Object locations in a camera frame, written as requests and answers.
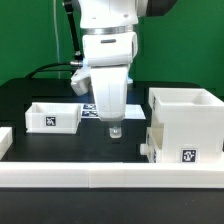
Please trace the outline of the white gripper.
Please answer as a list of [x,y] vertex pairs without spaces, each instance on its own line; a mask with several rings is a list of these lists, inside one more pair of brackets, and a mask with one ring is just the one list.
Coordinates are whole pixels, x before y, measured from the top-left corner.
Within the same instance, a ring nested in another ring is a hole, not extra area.
[[137,34],[84,35],[85,64],[90,68],[98,116],[109,123],[111,138],[122,136],[130,65],[138,51]]

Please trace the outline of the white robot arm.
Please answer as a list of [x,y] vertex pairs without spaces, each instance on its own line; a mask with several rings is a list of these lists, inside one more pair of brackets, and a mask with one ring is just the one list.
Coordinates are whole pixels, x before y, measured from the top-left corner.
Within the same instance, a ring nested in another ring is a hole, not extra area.
[[177,0],[78,0],[84,64],[89,68],[99,119],[112,138],[122,136],[128,72],[138,52],[140,17],[165,15]]

